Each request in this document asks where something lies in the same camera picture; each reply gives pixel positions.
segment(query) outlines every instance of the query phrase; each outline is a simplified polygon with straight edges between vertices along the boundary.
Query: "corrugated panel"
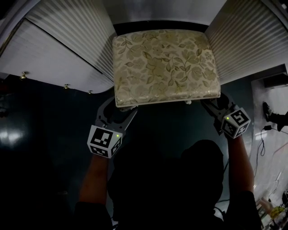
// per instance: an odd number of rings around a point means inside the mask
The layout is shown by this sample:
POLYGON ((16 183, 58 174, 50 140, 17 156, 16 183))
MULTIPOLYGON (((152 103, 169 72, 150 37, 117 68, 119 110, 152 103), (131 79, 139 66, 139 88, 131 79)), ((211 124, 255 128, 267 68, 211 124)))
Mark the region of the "corrugated panel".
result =
POLYGON ((26 16, 113 79, 113 24, 100 0, 42 0, 26 16))
POLYGON ((0 72, 101 93, 113 82, 51 35, 24 20, 0 58, 0 72))
POLYGON ((205 34, 221 84, 288 61, 288 32, 259 0, 227 0, 205 34))
POLYGON ((5 18, 0 20, 0 26, 2 25, 2 23, 4 22, 4 20, 5 20, 5 18))

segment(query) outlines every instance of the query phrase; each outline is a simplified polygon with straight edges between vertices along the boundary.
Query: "dark shirt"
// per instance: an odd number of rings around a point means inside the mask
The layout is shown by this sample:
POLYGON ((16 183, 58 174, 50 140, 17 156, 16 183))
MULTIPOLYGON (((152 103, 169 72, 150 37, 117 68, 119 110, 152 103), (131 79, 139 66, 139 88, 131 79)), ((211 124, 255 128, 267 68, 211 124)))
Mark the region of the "dark shirt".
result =
MULTIPOLYGON (((230 204, 224 222, 209 212, 205 207, 189 207, 188 210, 172 210, 177 218, 165 218, 161 211, 157 211, 158 218, 151 218, 152 213, 146 210, 145 215, 137 216, 137 210, 131 210, 130 216, 119 221, 119 230, 122 229, 233 229, 233 230, 260 230, 261 221, 256 209, 254 195, 245 191, 230 200, 230 204), (191 213, 185 218, 179 217, 179 213, 191 213)), ((82 229, 111 230, 113 228, 111 217, 106 207, 98 203, 78 202, 74 213, 75 224, 82 229)))

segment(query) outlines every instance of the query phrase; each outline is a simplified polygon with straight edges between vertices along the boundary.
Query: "upholstered stool seat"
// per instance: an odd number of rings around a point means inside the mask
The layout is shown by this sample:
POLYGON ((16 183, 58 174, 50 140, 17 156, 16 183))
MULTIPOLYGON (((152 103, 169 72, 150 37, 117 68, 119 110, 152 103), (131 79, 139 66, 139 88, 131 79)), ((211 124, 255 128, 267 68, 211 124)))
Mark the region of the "upholstered stool seat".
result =
POLYGON ((140 31, 113 40, 117 107, 220 97, 220 83, 205 34, 140 31))

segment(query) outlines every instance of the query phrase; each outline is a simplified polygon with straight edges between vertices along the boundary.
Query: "cushion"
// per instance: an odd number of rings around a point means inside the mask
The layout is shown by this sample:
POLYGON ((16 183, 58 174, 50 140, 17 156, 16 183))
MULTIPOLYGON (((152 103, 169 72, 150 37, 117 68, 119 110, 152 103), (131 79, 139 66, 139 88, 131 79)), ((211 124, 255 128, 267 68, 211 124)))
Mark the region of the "cushion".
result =
POLYGON ((113 39, 117 107, 220 97, 220 83, 205 34, 140 31, 113 39))

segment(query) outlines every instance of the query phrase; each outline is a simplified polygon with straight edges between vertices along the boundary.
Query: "black cable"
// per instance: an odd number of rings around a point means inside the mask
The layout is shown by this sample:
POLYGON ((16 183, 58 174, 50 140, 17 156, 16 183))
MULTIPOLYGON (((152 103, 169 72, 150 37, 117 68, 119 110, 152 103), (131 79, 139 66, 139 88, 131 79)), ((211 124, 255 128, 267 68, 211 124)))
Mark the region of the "black cable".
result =
POLYGON ((226 169, 227 169, 227 166, 228 166, 228 164, 229 164, 229 159, 227 160, 227 163, 226 163, 226 165, 225 165, 225 168, 224 168, 224 172, 223 172, 223 174, 225 173, 225 171, 226 171, 226 169))
POLYGON ((261 130, 261 133, 260 133, 260 135, 261 135, 261 142, 260 142, 260 145, 258 146, 258 149, 257 149, 256 169, 255 169, 254 178, 255 178, 256 173, 257 173, 257 168, 258 168, 258 155, 259 155, 259 149, 260 149, 260 146, 261 146, 261 145, 263 145, 263 146, 262 146, 260 155, 261 155, 261 156, 264 156, 264 155, 265 155, 265 144, 264 144, 264 140, 263 140, 263 138, 262 138, 262 132, 263 132, 263 130, 265 130, 265 129, 263 128, 263 129, 261 130))
MULTIPOLYGON (((278 131, 278 130, 275 129, 275 128, 271 128, 271 129, 274 129, 274 130, 278 131)), ((283 132, 283 133, 285 133, 285 134, 288 134, 287 132, 284 132, 284 131, 282 131, 282 130, 280 130, 279 132, 283 132)))
POLYGON ((286 208, 287 205, 288 205, 288 202, 287 202, 287 203, 283 203, 283 204, 281 204, 280 207, 283 206, 284 208, 286 208))
POLYGON ((219 200, 217 203, 221 203, 221 202, 225 202, 225 201, 229 201, 230 199, 223 199, 223 200, 219 200))
POLYGON ((221 215, 222 215, 222 217, 223 217, 223 220, 224 220, 224 218, 225 218, 225 212, 224 211, 222 211, 220 208, 217 208, 218 210, 219 210, 219 212, 221 213, 221 215))
POLYGON ((117 228, 117 227, 118 227, 118 224, 113 225, 112 229, 115 229, 115 228, 117 228))
POLYGON ((277 190, 277 188, 278 188, 278 185, 279 185, 279 180, 277 180, 277 182, 278 182, 278 183, 277 183, 276 188, 275 188, 274 191, 269 195, 268 199, 270 199, 270 196, 276 192, 276 190, 277 190))

